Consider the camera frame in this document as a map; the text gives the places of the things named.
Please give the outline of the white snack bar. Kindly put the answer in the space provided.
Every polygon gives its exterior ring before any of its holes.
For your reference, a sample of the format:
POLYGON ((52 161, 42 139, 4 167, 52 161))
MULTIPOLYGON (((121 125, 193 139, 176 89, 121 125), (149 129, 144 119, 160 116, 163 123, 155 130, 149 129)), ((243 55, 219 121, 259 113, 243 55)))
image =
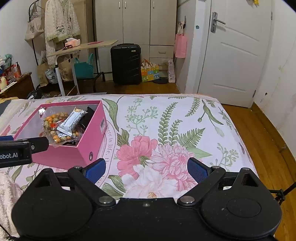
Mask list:
POLYGON ((66 120, 57 126, 57 130, 67 136, 72 136, 74 128, 84 114, 86 114, 85 110, 75 107, 66 120))

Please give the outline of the black snack packet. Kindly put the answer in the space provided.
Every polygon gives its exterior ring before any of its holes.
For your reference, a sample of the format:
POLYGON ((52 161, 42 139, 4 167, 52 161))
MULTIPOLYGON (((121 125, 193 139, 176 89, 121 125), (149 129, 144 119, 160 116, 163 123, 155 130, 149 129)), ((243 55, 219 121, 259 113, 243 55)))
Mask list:
POLYGON ((86 114, 82 116, 82 118, 79 120, 77 124, 77 130, 81 133, 84 133, 86 131, 86 128, 91 122, 92 117, 94 116, 95 111, 91 107, 87 107, 86 114))

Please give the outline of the floral bed sheet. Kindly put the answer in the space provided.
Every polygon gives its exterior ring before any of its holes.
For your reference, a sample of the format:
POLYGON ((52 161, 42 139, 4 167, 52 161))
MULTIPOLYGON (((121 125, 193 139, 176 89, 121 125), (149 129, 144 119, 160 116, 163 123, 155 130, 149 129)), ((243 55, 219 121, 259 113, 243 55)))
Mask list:
POLYGON ((1 135, 14 136, 42 104, 98 100, 106 132, 98 157, 106 172, 97 182, 120 198, 179 198, 196 185, 193 157, 228 172, 254 169, 253 161, 222 104, 201 95, 79 95, 1 104, 1 135))

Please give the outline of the wooden nightstand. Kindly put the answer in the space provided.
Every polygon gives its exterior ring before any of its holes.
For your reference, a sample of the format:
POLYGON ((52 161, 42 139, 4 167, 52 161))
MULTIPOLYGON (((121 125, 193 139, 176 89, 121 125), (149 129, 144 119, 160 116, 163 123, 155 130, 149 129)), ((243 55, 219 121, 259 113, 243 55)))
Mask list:
POLYGON ((1 98, 26 99, 31 92, 35 91, 31 75, 31 72, 23 74, 16 82, 13 82, 13 85, 1 91, 1 98))

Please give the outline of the brown paper bag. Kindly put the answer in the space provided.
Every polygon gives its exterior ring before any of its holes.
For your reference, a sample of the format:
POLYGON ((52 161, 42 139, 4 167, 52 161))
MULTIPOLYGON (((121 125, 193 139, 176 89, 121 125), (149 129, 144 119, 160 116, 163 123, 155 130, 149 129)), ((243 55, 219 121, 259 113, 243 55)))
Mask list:
POLYGON ((46 63, 46 62, 37 66, 37 74, 38 74, 38 78, 39 78, 41 87, 44 87, 49 83, 49 81, 46 77, 46 74, 45 74, 45 72, 48 69, 49 69, 49 66, 48 66, 48 63, 46 63))

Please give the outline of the teal tote bag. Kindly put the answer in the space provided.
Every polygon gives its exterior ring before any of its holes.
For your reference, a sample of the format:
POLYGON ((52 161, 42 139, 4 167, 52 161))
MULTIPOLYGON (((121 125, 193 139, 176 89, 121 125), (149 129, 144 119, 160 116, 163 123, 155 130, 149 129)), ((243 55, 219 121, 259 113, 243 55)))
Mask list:
POLYGON ((74 69, 76 78, 78 79, 92 79, 94 75, 93 67, 93 53, 88 57, 87 62, 80 62, 78 58, 74 59, 74 69))

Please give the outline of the colourful gift bag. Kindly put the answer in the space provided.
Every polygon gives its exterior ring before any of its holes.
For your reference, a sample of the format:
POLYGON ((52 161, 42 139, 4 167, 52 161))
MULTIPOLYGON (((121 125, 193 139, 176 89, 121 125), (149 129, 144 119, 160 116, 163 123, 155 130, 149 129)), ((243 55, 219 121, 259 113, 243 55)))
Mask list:
POLYGON ((159 80, 159 65, 144 59, 141 63, 142 82, 159 80))

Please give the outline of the black suitcase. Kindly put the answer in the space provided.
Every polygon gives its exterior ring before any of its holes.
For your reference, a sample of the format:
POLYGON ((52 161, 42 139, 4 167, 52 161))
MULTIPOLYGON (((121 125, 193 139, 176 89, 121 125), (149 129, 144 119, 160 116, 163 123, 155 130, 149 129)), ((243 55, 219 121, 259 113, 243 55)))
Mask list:
POLYGON ((141 76, 141 47, 138 44, 119 44, 111 47, 112 78, 115 85, 139 85, 141 76))

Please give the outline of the white door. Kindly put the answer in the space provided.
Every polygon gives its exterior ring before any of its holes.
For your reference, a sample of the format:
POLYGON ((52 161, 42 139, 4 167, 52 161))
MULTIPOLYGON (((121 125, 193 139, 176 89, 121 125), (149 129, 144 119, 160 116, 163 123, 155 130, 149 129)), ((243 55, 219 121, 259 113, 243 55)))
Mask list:
POLYGON ((198 92, 248 108, 267 54, 271 1, 211 2, 210 30, 198 92))

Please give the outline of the pink hanging gift bag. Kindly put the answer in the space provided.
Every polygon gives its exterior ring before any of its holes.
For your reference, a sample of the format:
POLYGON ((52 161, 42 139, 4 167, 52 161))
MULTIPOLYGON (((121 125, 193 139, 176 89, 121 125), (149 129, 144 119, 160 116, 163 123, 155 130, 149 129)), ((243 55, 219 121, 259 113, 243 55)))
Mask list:
POLYGON ((187 37, 184 35, 185 23, 178 21, 178 29, 175 36, 175 57, 184 59, 187 52, 187 37))

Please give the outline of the cream knitted cardigan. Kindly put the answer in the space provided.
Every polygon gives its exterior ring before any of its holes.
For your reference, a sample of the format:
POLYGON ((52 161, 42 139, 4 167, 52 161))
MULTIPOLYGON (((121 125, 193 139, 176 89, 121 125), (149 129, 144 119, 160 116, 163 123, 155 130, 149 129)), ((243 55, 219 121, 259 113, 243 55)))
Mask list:
POLYGON ((48 66, 55 67, 55 44, 80 35, 72 1, 49 0, 45 6, 45 45, 48 66))

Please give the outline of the white wardrobe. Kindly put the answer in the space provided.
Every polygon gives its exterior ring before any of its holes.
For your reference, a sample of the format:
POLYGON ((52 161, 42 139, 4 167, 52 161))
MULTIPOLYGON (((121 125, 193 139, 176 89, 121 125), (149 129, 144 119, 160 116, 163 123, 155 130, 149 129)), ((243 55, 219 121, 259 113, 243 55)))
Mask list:
POLYGON ((166 77, 168 60, 174 56, 177 1, 95 1, 97 40, 138 44, 141 58, 159 65, 166 77))

